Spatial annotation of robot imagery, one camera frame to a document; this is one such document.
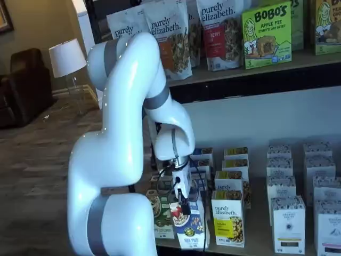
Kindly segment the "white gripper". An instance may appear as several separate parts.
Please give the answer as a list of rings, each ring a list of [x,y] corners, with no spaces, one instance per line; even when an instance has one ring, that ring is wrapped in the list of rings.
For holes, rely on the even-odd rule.
[[[175,169],[172,172],[174,193],[178,199],[183,215],[190,215],[189,193],[191,189],[191,172],[189,166],[184,165],[181,169]]]

